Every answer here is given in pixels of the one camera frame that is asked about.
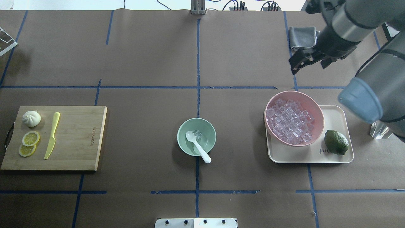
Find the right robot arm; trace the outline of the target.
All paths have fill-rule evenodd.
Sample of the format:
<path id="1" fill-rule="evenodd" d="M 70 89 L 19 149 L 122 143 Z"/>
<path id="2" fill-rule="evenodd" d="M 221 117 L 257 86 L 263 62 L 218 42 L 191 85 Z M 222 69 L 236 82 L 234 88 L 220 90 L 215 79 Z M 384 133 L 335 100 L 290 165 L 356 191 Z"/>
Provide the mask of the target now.
<path id="1" fill-rule="evenodd" d="M 379 26 L 398 30 L 356 72 L 338 100 L 365 121 L 381 121 L 404 141 L 404 10 L 403 0 L 310 0 L 309 14 L 321 13 L 326 27 L 310 48 L 299 48 L 289 59 L 291 71 L 348 57 Z"/>

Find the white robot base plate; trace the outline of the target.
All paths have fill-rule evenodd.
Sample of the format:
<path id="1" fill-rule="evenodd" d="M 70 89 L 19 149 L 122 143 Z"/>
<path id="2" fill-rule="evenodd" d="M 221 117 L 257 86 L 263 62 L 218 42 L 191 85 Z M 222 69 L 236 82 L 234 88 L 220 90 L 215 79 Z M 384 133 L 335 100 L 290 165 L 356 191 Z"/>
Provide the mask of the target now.
<path id="1" fill-rule="evenodd" d="M 155 228 L 237 228 L 234 218 L 161 218 Z"/>

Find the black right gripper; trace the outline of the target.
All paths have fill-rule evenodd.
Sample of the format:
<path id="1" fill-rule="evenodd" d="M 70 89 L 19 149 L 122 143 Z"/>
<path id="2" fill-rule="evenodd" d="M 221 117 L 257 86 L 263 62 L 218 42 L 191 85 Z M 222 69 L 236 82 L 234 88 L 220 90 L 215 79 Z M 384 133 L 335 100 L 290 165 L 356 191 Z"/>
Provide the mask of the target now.
<path id="1" fill-rule="evenodd" d="M 352 38 L 344 38 L 339 35 L 337 29 L 333 28 L 333 17 L 338 12 L 345 13 L 345 0 L 308 0 L 303 9 L 308 14 L 321 13 L 326 22 L 326 27 L 318 34 L 317 42 L 313 47 L 300 47 L 289 58 L 292 74 L 306 66 L 321 62 L 323 69 L 338 59 L 346 58 L 356 49 L 358 42 Z"/>

